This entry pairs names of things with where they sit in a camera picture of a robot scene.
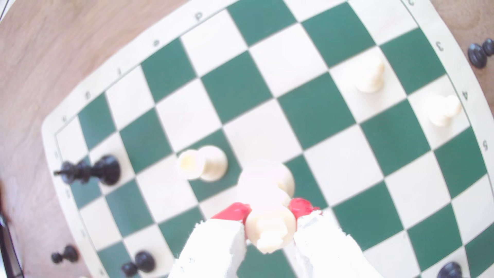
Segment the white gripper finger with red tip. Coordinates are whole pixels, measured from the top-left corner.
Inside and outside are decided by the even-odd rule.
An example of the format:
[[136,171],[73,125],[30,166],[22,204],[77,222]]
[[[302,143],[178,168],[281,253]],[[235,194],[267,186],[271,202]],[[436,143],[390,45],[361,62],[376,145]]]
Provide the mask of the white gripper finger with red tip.
[[237,277],[246,255],[250,205],[235,202],[195,225],[169,277]]
[[331,212],[303,198],[291,199],[288,208],[297,222],[293,241],[306,277],[382,277]]

